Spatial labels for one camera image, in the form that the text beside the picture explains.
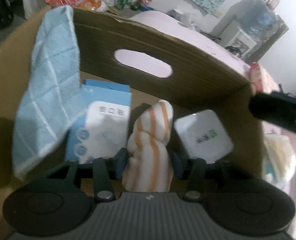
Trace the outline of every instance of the gray ribbed plate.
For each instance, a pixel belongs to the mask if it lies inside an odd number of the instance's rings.
[[[40,238],[15,233],[9,240]],[[82,225],[44,240],[291,240],[286,233],[247,237],[213,222],[200,204],[182,201],[176,193],[123,193],[97,205]]]

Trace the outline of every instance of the cardboard box handle hole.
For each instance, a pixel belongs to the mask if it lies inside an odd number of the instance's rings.
[[[145,53],[118,49],[115,51],[115,59],[129,67],[133,67],[160,78],[167,78],[172,74],[169,64],[149,56]]]

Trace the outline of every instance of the white and orange striped cloth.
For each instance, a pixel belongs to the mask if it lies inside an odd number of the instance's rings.
[[[173,109],[160,100],[135,122],[127,150],[129,162],[122,183],[131,192],[168,192],[173,169],[166,150],[170,140]]]

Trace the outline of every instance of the white square container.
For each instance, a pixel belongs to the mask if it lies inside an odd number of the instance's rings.
[[[213,163],[233,149],[228,133],[212,110],[177,119],[175,130],[190,158],[202,158]]]

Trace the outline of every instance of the light blue towel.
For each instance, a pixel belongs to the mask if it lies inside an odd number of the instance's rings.
[[[80,94],[79,48],[73,10],[46,13],[31,55],[31,76],[13,131],[12,165],[23,178],[59,146],[69,127],[85,112]]]

